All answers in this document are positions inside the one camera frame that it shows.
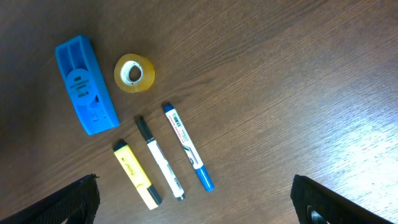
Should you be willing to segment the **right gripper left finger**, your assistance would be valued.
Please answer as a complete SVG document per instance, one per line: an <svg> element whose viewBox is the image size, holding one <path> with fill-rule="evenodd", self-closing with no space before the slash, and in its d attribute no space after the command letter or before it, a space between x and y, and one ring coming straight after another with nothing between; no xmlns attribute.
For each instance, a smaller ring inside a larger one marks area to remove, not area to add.
<svg viewBox="0 0 398 224"><path fill-rule="evenodd" d="M93 224L100 205L95 174L86 175L1 223Z"/></svg>

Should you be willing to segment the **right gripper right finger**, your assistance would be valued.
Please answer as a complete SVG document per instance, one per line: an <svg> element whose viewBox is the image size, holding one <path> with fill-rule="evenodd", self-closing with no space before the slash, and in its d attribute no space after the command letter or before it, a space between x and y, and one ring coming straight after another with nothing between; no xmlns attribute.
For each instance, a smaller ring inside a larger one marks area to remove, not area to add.
<svg viewBox="0 0 398 224"><path fill-rule="evenodd" d="M290 198L300 224L391 224L304 175L294 176Z"/></svg>

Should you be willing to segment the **yellow highlighter pen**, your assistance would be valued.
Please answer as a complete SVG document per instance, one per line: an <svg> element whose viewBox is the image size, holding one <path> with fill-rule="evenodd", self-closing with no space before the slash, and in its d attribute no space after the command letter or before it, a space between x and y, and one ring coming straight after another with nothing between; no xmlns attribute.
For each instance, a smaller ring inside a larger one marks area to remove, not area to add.
<svg viewBox="0 0 398 224"><path fill-rule="evenodd" d="M157 208L162 203L162 199L127 142L120 139L113 146L113 151L148 209Z"/></svg>

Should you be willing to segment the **white marker black cap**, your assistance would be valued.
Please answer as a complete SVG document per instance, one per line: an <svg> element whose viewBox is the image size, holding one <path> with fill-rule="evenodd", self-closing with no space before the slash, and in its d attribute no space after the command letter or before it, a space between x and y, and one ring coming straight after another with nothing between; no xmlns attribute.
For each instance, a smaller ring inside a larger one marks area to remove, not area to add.
<svg viewBox="0 0 398 224"><path fill-rule="evenodd" d="M185 191L181 186L177 176L172 170L168 160L166 159L164 153L162 152L158 142L150 131L147 123L145 122L143 116L137 115L134 117L135 123L137 125L138 130L140 131L142 137L146 141L147 147L149 148L152 156L154 157L157 165L162 171L174 197L178 201L182 201L185 199Z"/></svg>

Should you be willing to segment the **yellow adhesive tape roll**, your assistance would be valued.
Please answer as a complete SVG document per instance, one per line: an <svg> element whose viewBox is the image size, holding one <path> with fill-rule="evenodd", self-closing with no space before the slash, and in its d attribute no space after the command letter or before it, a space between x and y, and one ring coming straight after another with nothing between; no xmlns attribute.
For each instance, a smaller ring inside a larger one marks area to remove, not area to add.
<svg viewBox="0 0 398 224"><path fill-rule="evenodd" d="M126 54L114 68L117 86L128 93L148 90L155 80L155 68L152 62L141 55Z"/></svg>

